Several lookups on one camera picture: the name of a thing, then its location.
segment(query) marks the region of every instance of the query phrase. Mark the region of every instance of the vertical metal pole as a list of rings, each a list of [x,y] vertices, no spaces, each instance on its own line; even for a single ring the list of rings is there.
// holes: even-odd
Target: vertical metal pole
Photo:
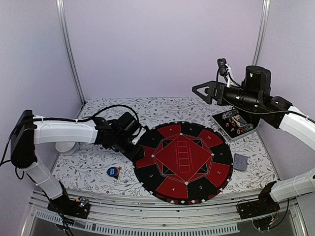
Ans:
[[[70,39],[69,39],[69,32],[68,32],[66,18],[65,18],[63,0],[56,0],[56,3],[57,3],[59,22],[60,22],[60,26],[61,26],[61,30],[62,30],[62,35],[63,35],[63,42],[64,42],[64,45],[66,48],[67,57],[68,57],[68,61],[70,64],[70,69],[71,69],[74,85],[75,85],[75,88],[77,90],[79,99],[80,99],[82,105],[84,105],[85,104],[85,98],[84,98],[83,90],[82,90],[81,83],[80,83],[80,80],[78,77],[78,72],[77,72],[77,69],[76,69],[76,66],[74,63],[74,56],[72,53]]]
[[[254,57],[252,59],[253,65],[257,65],[258,61],[259,61],[259,56],[260,56],[260,52],[261,52],[261,48],[262,48],[262,42],[264,40],[265,31],[267,28],[269,8],[270,8],[270,0],[264,0],[263,4],[262,4],[260,26],[259,26],[259,32],[258,32],[258,38],[257,38],[255,53],[254,53]]]

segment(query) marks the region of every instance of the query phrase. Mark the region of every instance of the red and black board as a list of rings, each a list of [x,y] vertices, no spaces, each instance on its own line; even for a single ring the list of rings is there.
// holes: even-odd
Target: red and black board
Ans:
[[[139,144],[145,154],[134,163],[134,172],[147,191],[166,202],[205,202],[231,179],[229,146],[219,133],[203,125],[161,124],[143,134]]]

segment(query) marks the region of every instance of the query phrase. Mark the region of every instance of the round white object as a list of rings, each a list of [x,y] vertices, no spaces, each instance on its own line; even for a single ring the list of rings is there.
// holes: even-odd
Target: round white object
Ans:
[[[63,155],[71,155],[77,150],[79,144],[76,142],[60,142],[56,143],[55,147]]]

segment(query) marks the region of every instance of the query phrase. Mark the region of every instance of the black bracket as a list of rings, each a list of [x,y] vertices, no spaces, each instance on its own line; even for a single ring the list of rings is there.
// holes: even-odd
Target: black bracket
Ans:
[[[258,200],[244,202],[236,206],[241,219],[252,218],[280,210],[280,206],[270,196],[271,188],[276,181],[268,183],[258,195]]]
[[[192,87],[192,92],[198,95],[202,100],[204,100],[207,104],[212,104],[212,99],[216,94],[216,82],[209,81],[200,85],[196,85]],[[199,89],[205,89],[206,96],[199,92]]]
[[[23,126],[21,122],[32,119],[33,113],[31,110],[25,110],[21,114],[18,122],[16,123],[15,132],[11,138],[11,162],[17,168],[27,168],[33,162],[37,162],[35,156],[34,146],[34,129],[33,122],[26,123]]]
[[[50,200],[47,209],[59,214],[87,219],[91,207],[88,200],[86,202],[80,201],[80,199],[71,200],[64,185],[60,181],[59,183],[63,189],[63,194],[54,200]]]

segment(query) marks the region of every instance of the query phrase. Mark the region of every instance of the patterned surface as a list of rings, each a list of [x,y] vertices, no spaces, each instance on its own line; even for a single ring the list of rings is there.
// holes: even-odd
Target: patterned surface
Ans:
[[[113,104],[133,107],[139,114],[140,122],[150,128],[170,121],[192,121],[211,127],[214,123],[211,115],[230,109],[207,105],[199,98],[93,99],[87,101],[80,118],[91,116],[101,108]],[[125,111],[125,108],[113,108],[101,115],[113,119]],[[249,157],[248,166],[245,172],[233,171],[232,180],[221,194],[260,189],[277,179],[256,132],[230,143],[230,149],[233,156],[238,153]],[[118,179],[106,174],[107,169],[113,166],[122,168]],[[132,163],[123,155],[101,146],[81,144],[79,150],[71,156],[60,155],[53,175],[71,189],[105,194],[150,195],[138,182]]]

